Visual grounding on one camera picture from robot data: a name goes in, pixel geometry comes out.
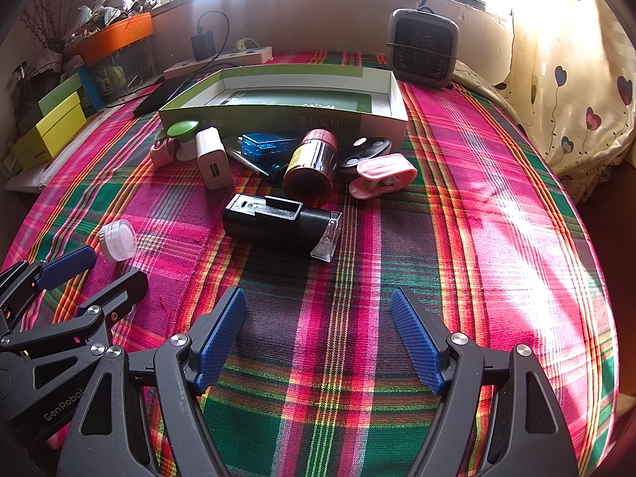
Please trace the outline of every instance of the plaid bedsheet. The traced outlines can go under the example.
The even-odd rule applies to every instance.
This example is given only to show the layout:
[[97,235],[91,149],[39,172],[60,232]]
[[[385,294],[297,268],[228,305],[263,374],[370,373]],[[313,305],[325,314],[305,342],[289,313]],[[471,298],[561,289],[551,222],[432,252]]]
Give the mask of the plaid bedsheet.
[[[284,63],[377,66],[382,57],[299,52]],[[403,476],[437,398],[416,378],[389,299],[409,285],[452,331],[481,346],[530,345],[562,405],[580,473],[602,458],[618,389],[616,335],[602,274],[570,200],[535,150],[489,101],[463,87],[401,84],[410,121],[403,153],[419,169],[405,191],[352,199],[331,264],[237,242],[221,212],[235,192],[281,194],[238,165],[234,188],[211,192],[196,161],[153,170],[157,115],[122,107],[40,196],[4,267],[88,243],[124,217],[138,254],[97,265],[47,292],[25,316],[34,328],[131,267],[150,289],[116,327],[127,350],[187,331],[230,285],[247,317],[219,383],[201,401],[225,462],[240,476]],[[156,397],[148,394],[161,470],[175,475]],[[476,471],[491,395],[484,391],[463,472]]]

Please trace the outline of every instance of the orange basket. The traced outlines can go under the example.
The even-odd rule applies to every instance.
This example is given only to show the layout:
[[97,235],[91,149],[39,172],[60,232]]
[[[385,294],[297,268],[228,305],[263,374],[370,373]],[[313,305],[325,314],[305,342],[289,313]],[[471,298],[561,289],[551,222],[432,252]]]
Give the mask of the orange basket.
[[153,20],[150,12],[129,17],[100,30],[79,43],[66,56],[67,59],[80,55],[87,66],[100,62],[117,50],[153,34]]

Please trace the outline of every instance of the small plastic container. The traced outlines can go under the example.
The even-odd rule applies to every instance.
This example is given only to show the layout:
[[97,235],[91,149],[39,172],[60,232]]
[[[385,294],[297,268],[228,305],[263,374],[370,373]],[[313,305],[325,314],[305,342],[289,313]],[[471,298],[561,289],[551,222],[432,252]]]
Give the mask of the small plastic container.
[[184,120],[177,122],[168,129],[168,138],[179,142],[177,160],[192,161],[196,159],[196,132],[199,130],[198,120]]
[[252,163],[277,161],[289,153],[287,159],[300,144],[298,133],[255,133],[244,134],[241,154]]
[[102,226],[99,230],[99,246],[111,262],[128,260],[137,252],[137,234],[129,221],[120,219]]
[[338,142],[326,129],[309,131],[289,162],[282,191],[304,205],[320,208],[333,195],[338,168]]

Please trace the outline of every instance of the heart pattern curtain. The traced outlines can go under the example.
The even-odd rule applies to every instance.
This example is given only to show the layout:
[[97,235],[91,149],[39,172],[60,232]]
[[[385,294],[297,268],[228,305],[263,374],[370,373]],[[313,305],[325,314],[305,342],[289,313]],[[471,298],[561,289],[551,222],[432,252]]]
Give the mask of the heart pattern curtain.
[[634,143],[634,48],[603,0],[514,0],[513,28],[495,87],[578,202]]

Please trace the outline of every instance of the white power adapter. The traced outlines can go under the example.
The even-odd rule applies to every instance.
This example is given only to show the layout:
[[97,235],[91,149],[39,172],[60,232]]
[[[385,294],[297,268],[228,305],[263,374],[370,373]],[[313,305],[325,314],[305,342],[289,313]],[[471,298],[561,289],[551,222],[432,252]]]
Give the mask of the white power adapter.
[[232,183],[228,156],[214,127],[196,133],[196,154],[206,186],[218,190]]
[[240,53],[240,52],[246,51],[247,50],[247,45],[246,45],[247,41],[249,41],[250,43],[254,44],[254,46],[256,48],[260,48],[260,46],[258,46],[258,43],[256,41],[254,41],[251,37],[244,37],[244,38],[239,39],[238,41],[236,41],[236,43],[234,44],[234,50],[232,50],[232,52]]

